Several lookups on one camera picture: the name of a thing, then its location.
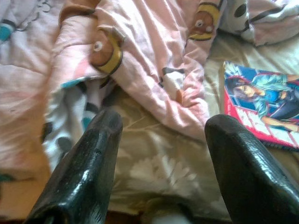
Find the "magazine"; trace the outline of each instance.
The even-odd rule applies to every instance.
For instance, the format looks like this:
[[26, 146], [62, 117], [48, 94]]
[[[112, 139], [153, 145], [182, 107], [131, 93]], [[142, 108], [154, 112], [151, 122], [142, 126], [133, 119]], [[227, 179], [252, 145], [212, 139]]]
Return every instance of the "magazine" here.
[[222, 109], [266, 146], [299, 152], [299, 75], [223, 65]]

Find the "teddy bear print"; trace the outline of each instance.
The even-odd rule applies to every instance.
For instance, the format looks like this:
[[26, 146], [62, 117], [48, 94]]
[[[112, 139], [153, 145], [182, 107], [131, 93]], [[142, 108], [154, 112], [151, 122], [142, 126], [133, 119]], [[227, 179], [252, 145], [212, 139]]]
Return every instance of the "teddy bear print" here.
[[90, 64], [107, 74], [114, 73], [121, 64], [123, 52], [120, 48], [124, 37], [116, 30], [99, 29], [90, 54]]
[[206, 41], [212, 38], [215, 25], [219, 18], [219, 9], [212, 3], [202, 3], [195, 14], [189, 38]]

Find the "cartoon girl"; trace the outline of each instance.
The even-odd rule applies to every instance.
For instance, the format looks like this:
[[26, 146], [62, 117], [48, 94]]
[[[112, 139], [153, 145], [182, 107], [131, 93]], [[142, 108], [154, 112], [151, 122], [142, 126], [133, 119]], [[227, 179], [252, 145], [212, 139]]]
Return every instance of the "cartoon girl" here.
[[[262, 122], [299, 132], [299, 125], [289, 119], [299, 115], [298, 75], [258, 74], [250, 82], [237, 76], [225, 80], [227, 90], [237, 98], [252, 102]], [[268, 104], [280, 104], [269, 113]]]

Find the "comic book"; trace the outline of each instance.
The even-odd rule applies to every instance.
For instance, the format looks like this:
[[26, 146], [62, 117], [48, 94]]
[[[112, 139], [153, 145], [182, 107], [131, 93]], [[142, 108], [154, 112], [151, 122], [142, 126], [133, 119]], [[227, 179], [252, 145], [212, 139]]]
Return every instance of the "comic book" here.
[[223, 65], [222, 111], [266, 146], [299, 152], [299, 75]]

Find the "beige sheet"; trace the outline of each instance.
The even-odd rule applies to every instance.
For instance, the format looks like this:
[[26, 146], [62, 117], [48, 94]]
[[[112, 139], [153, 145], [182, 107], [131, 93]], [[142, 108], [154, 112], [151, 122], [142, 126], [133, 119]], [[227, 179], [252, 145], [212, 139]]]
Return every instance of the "beige sheet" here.
[[[206, 99], [211, 116], [220, 113], [219, 68], [224, 60], [259, 69], [296, 73], [299, 37], [275, 45], [254, 47], [219, 33], [205, 66]], [[229, 219], [206, 146], [155, 120], [121, 89], [105, 101], [122, 115], [124, 129], [115, 171], [111, 210], [137, 213], [150, 198], [174, 196], [195, 215]], [[299, 155], [271, 152], [299, 182]]]

